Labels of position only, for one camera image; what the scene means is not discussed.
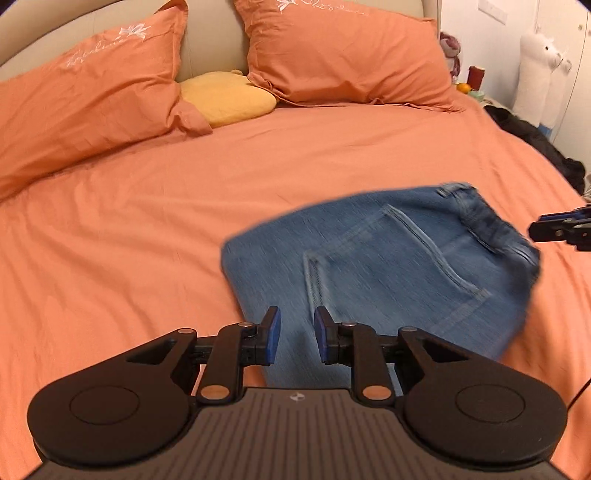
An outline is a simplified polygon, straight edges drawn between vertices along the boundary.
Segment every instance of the beige headboard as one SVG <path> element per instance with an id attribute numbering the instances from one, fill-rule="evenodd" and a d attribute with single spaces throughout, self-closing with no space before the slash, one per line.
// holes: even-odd
<path id="1" fill-rule="evenodd" d="M 0 81 L 27 72 L 95 33 L 149 17 L 167 0 L 17 0 L 0 17 Z M 441 0 L 357 0 L 440 20 Z M 248 39 L 232 0 L 187 0 L 189 22 L 177 80 L 246 71 Z"/>

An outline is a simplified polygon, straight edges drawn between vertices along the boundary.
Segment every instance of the ribbed black surface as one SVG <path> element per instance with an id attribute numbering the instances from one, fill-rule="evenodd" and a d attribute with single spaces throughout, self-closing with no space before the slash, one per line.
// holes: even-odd
<path id="1" fill-rule="evenodd" d="M 204 409 L 183 439 L 144 463 L 109 471 L 75 471 L 47 463 L 29 478 L 563 480 L 566 477 L 549 464 L 508 473 L 476 472 L 448 465 L 409 439 L 393 413 L 363 407 L 352 401 L 345 390 L 296 392 L 251 388 L 235 405 Z"/>

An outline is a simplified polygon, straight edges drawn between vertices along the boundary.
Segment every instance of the jeans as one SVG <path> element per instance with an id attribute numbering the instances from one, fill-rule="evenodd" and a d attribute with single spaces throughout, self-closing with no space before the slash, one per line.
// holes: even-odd
<path id="1" fill-rule="evenodd" d="M 234 237 L 222 251 L 246 320 L 281 309 L 277 358 L 265 376 L 287 388 L 350 384 L 349 368 L 320 362 L 313 312 L 321 305 L 338 323 L 366 323 L 381 335 L 411 325 L 499 358 L 524 322 L 539 259 L 463 183 L 315 205 Z"/>

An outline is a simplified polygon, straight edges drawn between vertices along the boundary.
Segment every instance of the yellow cushion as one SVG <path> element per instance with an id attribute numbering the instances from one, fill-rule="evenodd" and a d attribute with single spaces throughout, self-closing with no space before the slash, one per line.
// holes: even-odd
<path id="1" fill-rule="evenodd" d="M 181 95 L 192 103 L 212 128 L 273 111 L 276 98 L 252 85 L 239 70 L 209 72 L 181 82 Z"/>

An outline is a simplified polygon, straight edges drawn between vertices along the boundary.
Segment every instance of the orange pillow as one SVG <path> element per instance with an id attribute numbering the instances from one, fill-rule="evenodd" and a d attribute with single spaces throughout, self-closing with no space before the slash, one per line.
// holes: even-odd
<path id="1" fill-rule="evenodd" d="M 184 0 L 143 22 L 82 41 L 0 83 L 0 200 L 34 179 L 173 128 L 211 127 L 174 81 L 187 23 Z"/>
<path id="2" fill-rule="evenodd" d="M 298 105 L 399 103 L 458 111 L 435 20 L 320 0 L 235 0 L 248 79 Z"/>

